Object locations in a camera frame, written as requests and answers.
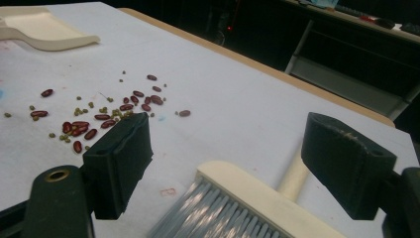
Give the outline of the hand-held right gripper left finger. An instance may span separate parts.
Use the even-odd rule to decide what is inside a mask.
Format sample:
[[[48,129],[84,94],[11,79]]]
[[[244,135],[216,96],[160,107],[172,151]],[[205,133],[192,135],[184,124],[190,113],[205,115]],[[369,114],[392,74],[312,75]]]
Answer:
[[[149,115],[121,120],[83,154],[82,175],[96,219],[116,220],[151,163]]]

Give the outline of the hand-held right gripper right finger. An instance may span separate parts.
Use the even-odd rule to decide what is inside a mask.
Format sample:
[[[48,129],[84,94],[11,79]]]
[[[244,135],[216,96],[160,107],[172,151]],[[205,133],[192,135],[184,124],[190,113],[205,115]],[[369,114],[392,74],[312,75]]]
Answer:
[[[351,218],[375,218],[379,188],[393,172],[394,154],[342,121],[310,112],[301,158]]]

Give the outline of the pile of red and green beans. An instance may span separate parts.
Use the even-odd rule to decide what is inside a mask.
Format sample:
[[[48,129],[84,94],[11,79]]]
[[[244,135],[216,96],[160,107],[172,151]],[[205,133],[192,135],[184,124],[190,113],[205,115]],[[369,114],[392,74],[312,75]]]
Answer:
[[[135,113],[183,118],[179,79],[156,70],[54,75],[0,70],[0,156],[80,154]]]

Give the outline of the cream brush with grey bristles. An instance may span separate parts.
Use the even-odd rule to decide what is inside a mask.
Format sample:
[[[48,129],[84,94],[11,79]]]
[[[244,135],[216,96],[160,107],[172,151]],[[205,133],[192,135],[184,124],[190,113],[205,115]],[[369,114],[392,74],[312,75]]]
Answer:
[[[211,161],[148,238],[346,238],[296,203],[309,175],[297,151],[278,188]]]

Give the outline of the cream plastic dustpan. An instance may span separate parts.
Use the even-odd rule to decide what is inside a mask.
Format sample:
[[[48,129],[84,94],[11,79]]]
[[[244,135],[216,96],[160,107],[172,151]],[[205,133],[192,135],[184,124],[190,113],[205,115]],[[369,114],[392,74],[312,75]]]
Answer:
[[[66,51],[100,42],[40,6],[0,7],[0,41],[19,40],[47,52]]]

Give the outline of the white-framed desk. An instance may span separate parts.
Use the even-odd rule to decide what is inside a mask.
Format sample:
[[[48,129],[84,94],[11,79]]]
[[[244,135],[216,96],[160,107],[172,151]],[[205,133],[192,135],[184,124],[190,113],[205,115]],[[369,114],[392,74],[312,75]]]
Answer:
[[[307,0],[283,4],[304,19],[287,74],[392,120],[420,95],[420,36]]]

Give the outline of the wooden table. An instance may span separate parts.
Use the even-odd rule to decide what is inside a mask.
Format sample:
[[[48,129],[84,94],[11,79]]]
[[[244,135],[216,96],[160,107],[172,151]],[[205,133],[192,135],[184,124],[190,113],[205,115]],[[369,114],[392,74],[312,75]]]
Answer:
[[[307,91],[310,94],[316,95],[316,96],[321,97],[323,99],[326,99],[326,100],[328,100],[328,101],[330,101],[332,103],[335,103],[337,105],[340,105],[342,107],[345,107],[347,109],[350,109],[350,110],[352,110],[354,112],[357,112],[359,114],[362,114],[362,115],[364,115],[366,117],[369,117],[370,119],[373,119],[375,121],[378,121],[378,122],[380,122],[382,124],[385,124],[385,125],[387,125],[389,127],[395,127],[394,123],[390,119],[388,119],[387,117],[385,117],[385,116],[383,116],[383,115],[381,115],[379,113],[376,113],[376,112],[374,112],[374,111],[372,111],[370,109],[367,109],[367,108],[365,108],[363,106],[360,106],[357,103],[354,103],[354,102],[352,102],[350,100],[347,100],[347,99],[345,99],[343,97],[340,97],[338,95],[335,95],[335,94],[333,94],[333,93],[331,93],[329,91],[326,91],[326,90],[324,90],[322,88],[319,88],[319,87],[317,87],[315,85],[312,85],[312,84],[309,84],[307,82],[304,82],[304,81],[302,81],[302,80],[300,80],[300,79],[298,79],[296,77],[290,76],[290,75],[288,75],[288,74],[286,74],[286,73],[284,73],[282,71],[276,70],[276,69],[271,68],[271,67],[269,67],[269,66],[267,66],[265,64],[262,64],[262,63],[260,63],[258,61],[255,61],[253,59],[249,59],[249,58],[244,57],[244,56],[242,56],[240,54],[237,54],[237,53],[235,53],[233,51],[230,51],[228,49],[225,49],[225,48],[223,48],[221,46],[218,46],[218,45],[215,45],[213,43],[210,43],[210,42],[208,42],[206,40],[203,40],[203,39],[201,39],[201,38],[199,38],[197,36],[194,36],[194,35],[192,35],[190,33],[187,33],[187,32],[185,32],[183,30],[177,29],[177,28],[175,28],[175,27],[173,27],[173,26],[171,26],[171,25],[169,25],[167,23],[164,23],[164,22],[162,22],[160,20],[154,19],[154,18],[152,18],[152,17],[150,17],[148,15],[145,15],[145,14],[143,14],[141,12],[138,12],[138,11],[136,11],[134,9],[131,9],[131,8],[120,8],[120,11],[121,12],[124,12],[125,14],[128,14],[128,15],[136,18],[136,19],[139,19],[140,21],[143,21],[145,23],[148,23],[150,25],[153,25],[155,27],[158,27],[158,28],[160,28],[160,29],[162,29],[162,30],[164,30],[166,32],[170,32],[172,34],[175,34],[178,37],[181,37],[184,40],[186,40],[188,43],[199,45],[202,48],[206,48],[206,49],[208,49],[210,51],[213,51],[213,52],[215,52],[217,54],[220,54],[222,56],[225,56],[227,58],[230,58],[230,59],[232,59],[234,61],[243,63],[243,64],[245,64],[245,65],[247,65],[247,66],[249,66],[251,68],[254,68],[254,69],[258,70],[259,72],[266,73],[266,74],[268,74],[270,76],[275,77],[278,80],[281,80],[281,81],[286,82],[286,83],[288,83],[290,85],[293,85],[293,86],[295,86],[295,87],[297,87],[299,89],[302,89],[304,91]]]

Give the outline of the white table mat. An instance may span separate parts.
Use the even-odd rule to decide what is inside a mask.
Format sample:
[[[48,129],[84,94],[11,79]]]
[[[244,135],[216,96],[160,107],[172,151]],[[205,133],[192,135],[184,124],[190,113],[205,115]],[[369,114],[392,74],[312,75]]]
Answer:
[[[43,52],[0,41],[0,210],[29,197],[40,173],[80,165],[58,139],[75,108],[115,108],[134,90],[162,89],[150,121],[154,156],[126,212],[98,221],[98,238],[145,238],[192,184],[199,165],[223,160],[277,186],[303,136],[309,112],[342,120],[397,158],[417,165],[410,137],[269,74],[100,2],[51,12],[100,43]]]

